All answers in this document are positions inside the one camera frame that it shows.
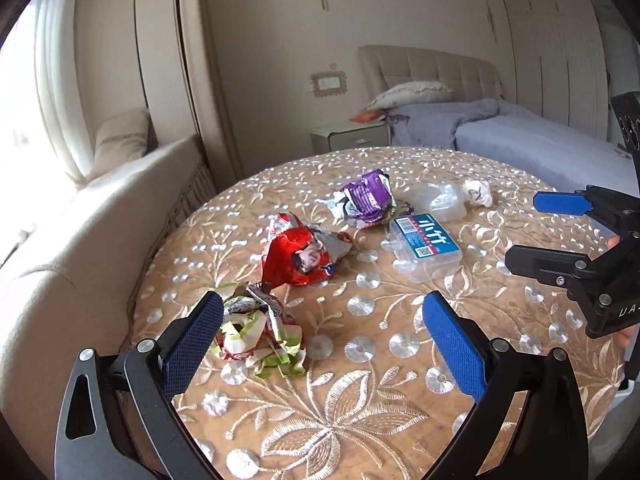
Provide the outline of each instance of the blue gripper pad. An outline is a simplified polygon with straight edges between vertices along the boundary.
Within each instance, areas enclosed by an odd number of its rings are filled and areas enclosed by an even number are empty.
[[[422,318],[460,391],[480,402],[486,391],[484,360],[459,325],[458,315],[440,294],[432,292],[422,302]]]
[[[539,191],[533,197],[533,207],[541,213],[582,216],[591,211],[591,202],[580,194]]]
[[[174,396],[183,394],[187,390],[222,325],[225,313],[222,298],[211,293],[201,301],[206,304],[172,347],[162,364],[160,388],[166,400],[171,401]]]

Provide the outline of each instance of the label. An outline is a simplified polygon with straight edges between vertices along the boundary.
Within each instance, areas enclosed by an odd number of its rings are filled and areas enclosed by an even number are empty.
[[[405,216],[396,218],[394,222],[418,259],[460,250],[430,214]]]

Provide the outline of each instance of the embroidered tablecloth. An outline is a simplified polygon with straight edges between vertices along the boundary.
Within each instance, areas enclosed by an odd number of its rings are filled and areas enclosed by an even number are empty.
[[[306,376],[268,380],[242,363],[207,357],[174,406],[226,478],[420,478],[444,450],[473,401],[463,395],[424,328],[422,299],[440,290],[487,337],[521,351],[554,346],[571,357],[588,433],[604,418],[622,375],[610,337],[588,339],[577,305],[560,288],[510,275],[513,244],[587,253],[606,250],[587,218],[536,212],[541,181],[475,155],[423,148],[366,148],[306,158],[239,182],[195,212],[156,255],[140,288],[133,341],[157,337],[186,316],[206,290],[260,280],[269,216],[291,211],[304,222],[346,230],[324,201],[349,180],[380,168],[394,193],[413,183],[491,184],[492,208],[444,227],[463,250],[458,270],[413,283],[398,273],[383,227],[354,232],[356,242],[327,282],[274,292],[305,331]],[[497,465],[524,395],[510,412],[484,468]]]

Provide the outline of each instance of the drawer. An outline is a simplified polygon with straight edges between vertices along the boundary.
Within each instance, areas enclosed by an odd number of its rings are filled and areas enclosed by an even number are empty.
[[[388,146],[389,132],[385,126],[365,128],[351,132],[331,134],[329,146],[332,152],[351,150],[353,148],[370,148],[371,146]]]

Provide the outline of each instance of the tufted headboard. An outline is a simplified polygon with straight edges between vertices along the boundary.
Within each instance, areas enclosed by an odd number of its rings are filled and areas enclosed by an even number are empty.
[[[473,57],[408,46],[367,45],[358,49],[358,58],[371,99],[408,81],[440,81],[453,88],[460,102],[504,97],[495,66]]]

